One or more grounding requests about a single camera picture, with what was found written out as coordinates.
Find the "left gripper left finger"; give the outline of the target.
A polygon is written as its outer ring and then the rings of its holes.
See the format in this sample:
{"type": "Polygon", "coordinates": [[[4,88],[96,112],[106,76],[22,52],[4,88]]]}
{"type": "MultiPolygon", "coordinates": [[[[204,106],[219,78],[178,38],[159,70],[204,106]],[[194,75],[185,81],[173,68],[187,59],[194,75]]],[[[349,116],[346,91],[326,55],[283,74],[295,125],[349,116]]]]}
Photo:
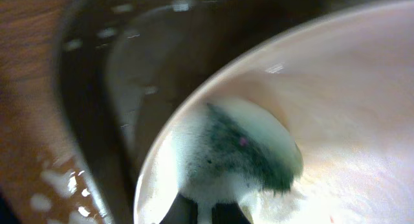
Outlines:
{"type": "Polygon", "coordinates": [[[160,224],[197,224],[196,202],[177,194],[160,224]]]}

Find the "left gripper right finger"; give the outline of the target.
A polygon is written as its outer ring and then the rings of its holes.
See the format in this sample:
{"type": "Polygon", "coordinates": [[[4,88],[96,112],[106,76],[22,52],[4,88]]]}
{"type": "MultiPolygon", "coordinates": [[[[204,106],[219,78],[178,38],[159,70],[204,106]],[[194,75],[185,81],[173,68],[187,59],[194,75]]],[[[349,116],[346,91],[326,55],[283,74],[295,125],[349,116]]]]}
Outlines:
{"type": "Polygon", "coordinates": [[[250,224],[237,203],[218,203],[212,208],[213,224],[250,224]]]}

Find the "green yellow sponge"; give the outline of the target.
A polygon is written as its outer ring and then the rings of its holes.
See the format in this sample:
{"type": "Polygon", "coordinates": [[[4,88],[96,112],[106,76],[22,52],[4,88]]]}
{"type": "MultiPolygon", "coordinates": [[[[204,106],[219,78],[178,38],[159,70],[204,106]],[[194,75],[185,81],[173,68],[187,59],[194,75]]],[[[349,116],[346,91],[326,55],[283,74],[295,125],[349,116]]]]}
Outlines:
{"type": "Polygon", "coordinates": [[[290,190],[303,157],[286,128],[241,98],[209,100],[171,131],[179,192],[199,204],[234,203],[255,191],[290,190]]]}

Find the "pinkish white plate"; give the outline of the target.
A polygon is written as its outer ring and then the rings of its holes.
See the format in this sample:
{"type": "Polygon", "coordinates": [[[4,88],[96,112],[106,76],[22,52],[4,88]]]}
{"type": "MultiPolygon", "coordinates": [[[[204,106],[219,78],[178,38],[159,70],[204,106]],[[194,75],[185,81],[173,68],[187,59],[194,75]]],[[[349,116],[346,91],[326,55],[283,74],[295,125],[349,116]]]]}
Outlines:
{"type": "Polygon", "coordinates": [[[174,126],[221,98],[267,110],[303,157],[290,190],[234,202],[250,223],[413,222],[413,0],[304,23],[207,79],[154,140],[136,185],[135,223],[160,223],[181,194],[174,126]]]}

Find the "dark brown plate tray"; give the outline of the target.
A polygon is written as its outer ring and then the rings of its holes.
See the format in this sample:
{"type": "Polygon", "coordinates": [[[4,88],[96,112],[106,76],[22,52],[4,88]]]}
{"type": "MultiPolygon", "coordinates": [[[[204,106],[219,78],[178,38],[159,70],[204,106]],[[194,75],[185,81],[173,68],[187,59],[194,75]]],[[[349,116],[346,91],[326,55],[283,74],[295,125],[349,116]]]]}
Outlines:
{"type": "Polygon", "coordinates": [[[176,109],[263,42],[381,0],[73,0],[56,88],[106,223],[133,223],[136,185],[176,109]]]}

